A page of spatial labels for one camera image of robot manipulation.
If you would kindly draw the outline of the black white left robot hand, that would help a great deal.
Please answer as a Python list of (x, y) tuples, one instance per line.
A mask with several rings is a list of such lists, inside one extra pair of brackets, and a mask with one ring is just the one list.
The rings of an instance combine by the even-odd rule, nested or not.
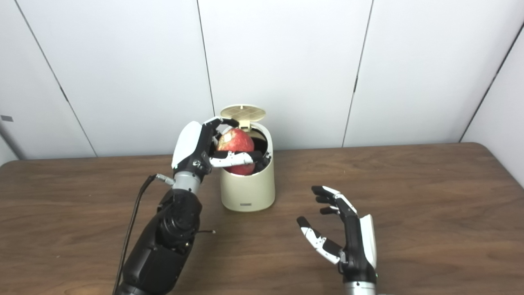
[(184, 175), (201, 182), (204, 176), (211, 173), (212, 168), (257, 163), (263, 159), (260, 151), (213, 152), (219, 135), (217, 127), (220, 125), (239, 127), (239, 122), (215, 116), (203, 124), (192, 121), (182, 129), (172, 157), (174, 179)]

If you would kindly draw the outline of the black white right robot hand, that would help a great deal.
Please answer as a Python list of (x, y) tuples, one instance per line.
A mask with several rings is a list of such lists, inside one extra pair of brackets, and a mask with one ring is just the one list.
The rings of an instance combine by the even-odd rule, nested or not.
[(337, 215), (343, 223), (345, 243), (338, 245), (314, 229), (304, 216), (296, 219), (304, 237), (327, 261), (337, 265), (345, 283), (375, 285), (377, 283), (377, 250), (373, 217), (359, 216), (356, 208), (341, 192), (327, 186), (312, 186), (316, 202), (328, 204), (322, 215)]

